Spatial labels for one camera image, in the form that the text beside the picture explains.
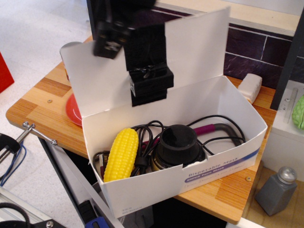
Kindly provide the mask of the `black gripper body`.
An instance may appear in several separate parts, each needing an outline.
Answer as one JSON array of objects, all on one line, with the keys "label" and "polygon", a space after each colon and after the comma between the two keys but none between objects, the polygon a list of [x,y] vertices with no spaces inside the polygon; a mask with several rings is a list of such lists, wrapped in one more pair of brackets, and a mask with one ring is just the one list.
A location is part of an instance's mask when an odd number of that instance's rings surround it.
[{"label": "black gripper body", "polygon": [[95,34],[98,42],[125,42],[135,15],[150,10],[154,0],[98,0],[95,9]]}]

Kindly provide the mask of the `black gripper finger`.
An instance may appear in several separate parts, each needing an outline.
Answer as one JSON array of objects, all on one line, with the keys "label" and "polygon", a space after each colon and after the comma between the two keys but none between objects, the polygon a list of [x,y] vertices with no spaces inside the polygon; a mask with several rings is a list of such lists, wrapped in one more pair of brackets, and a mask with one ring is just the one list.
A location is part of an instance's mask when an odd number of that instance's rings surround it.
[{"label": "black gripper finger", "polygon": [[98,57],[115,59],[130,37],[130,29],[122,22],[101,21],[97,24],[97,37],[93,54]]}]

